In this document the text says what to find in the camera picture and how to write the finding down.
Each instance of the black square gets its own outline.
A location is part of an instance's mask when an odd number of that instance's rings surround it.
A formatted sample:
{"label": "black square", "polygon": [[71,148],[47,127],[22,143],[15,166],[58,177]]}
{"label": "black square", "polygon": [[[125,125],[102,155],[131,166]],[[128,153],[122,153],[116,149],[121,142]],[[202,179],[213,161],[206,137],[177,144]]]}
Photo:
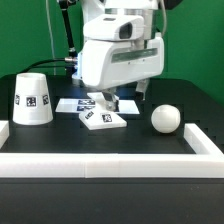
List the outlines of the black square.
{"label": "black square", "polygon": [[112,117],[110,114],[102,114],[104,123],[112,122]]}
{"label": "black square", "polygon": [[26,106],[27,107],[36,107],[37,106],[37,98],[34,96],[30,96],[26,98]]}
{"label": "black square", "polygon": [[49,98],[48,98],[48,95],[44,95],[44,96],[43,96],[43,104],[44,104],[44,105],[49,104]]}
{"label": "black square", "polygon": [[77,106],[77,111],[85,111],[85,110],[91,110],[94,106]]}
{"label": "black square", "polygon": [[15,104],[19,105],[19,101],[20,101],[20,96],[16,95],[15,96]]}
{"label": "black square", "polygon": [[78,101],[79,105],[95,105],[95,101],[94,100],[79,100]]}
{"label": "black square", "polygon": [[93,112],[92,111],[90,111],[86,116],[85,116],[85,118],[86,118],[86,120],[88,120],[89,118],[91,118],[92,116],[93,116]]}

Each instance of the white ball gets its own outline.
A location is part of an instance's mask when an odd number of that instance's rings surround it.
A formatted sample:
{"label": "white ball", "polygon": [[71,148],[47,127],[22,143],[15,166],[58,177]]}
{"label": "white ball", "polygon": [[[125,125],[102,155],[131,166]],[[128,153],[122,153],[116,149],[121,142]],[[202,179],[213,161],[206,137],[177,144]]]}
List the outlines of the white ball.
{"label": "white ball", "polygon": [[157,131],[171,133],[180,125],[180,111],[171,105],[161,105],[153,111],[151,121]]}

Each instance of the metal part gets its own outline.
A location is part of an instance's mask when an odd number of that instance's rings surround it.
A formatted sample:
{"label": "metal part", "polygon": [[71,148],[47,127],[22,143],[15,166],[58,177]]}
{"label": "metal part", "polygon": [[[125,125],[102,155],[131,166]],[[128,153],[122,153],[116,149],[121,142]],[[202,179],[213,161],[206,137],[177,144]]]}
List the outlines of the metal part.
{"label": "metal part", "polygon": [[109,111],[118,111],[119,98],[115,95],[116,88],[104,90],[103,96],[106,100],[106,109]]}
{"label": "metal part", "polygon": [[77,1],[78,1],[78,0],[68,0],[68,3],[69,3],[69,4],[76,4]]}
{"label": "metal part", "polygon": [[77,57],[66,57],[65,62],[77,64],[78,59],[77,59]]}
{"label": "metal part", "polygon": [[138,81],[137,87],[136,87],[136,95],[140,100],[145,100],[145,93],[147,91],[149,85],[149,79],[143,79]]}

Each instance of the white border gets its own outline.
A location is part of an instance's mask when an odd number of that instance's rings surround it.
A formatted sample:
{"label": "white border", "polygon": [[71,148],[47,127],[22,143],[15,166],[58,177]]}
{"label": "white border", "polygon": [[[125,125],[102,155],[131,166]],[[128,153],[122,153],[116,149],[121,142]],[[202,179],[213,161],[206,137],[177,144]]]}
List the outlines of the white border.
{"label": "white border", "polygon": [[197,142],[198,154],[1,153],[0,177],[224,178],[222,152],[212,142],[210,151],[202,144],[208,137],[195,124],[185,125],[184,137],[191,145]]}

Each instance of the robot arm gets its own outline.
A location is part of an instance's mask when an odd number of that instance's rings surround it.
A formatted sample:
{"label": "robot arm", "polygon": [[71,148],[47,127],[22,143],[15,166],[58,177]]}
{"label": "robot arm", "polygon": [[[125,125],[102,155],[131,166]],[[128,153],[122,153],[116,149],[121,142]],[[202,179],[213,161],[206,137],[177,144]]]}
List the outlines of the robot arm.
{"label": "robot arm", "polygon": [[164,44],[155,32],[157,9],[157,0],[106,1],[105,13],[84,26],[86,86],[105,90],[161,74]]}

